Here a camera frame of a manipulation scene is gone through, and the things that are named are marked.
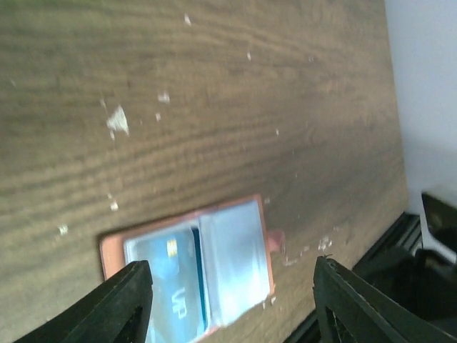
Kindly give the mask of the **blue card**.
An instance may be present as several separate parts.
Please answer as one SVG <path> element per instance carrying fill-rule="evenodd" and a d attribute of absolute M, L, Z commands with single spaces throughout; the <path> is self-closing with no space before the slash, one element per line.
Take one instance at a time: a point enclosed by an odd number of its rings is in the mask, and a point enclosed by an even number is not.
<path fill-rule="evenodd" d="M 147 342 L 193 342 L 207 329 L 196 228 L 145 239 L 137 257 L 149 263 L 153 300 Z"/>

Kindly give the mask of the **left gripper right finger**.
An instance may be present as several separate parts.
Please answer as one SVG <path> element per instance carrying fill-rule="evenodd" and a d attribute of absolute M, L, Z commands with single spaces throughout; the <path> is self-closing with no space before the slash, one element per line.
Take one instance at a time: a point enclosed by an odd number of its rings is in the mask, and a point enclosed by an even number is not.
<path fill-rule="evenodd" d="M 313 295 L 323 342 L 455 342 L 334 259 L 320 256 Z"/>

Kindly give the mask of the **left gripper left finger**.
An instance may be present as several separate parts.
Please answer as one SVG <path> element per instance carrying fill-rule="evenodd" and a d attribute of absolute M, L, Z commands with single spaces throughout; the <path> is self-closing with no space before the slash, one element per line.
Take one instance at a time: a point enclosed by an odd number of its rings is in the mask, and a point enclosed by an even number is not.
<path fill-rule="evenodd" d="M 145 342 L 153 299 L 147 261 L 131 262 L 18 342 Z"/>

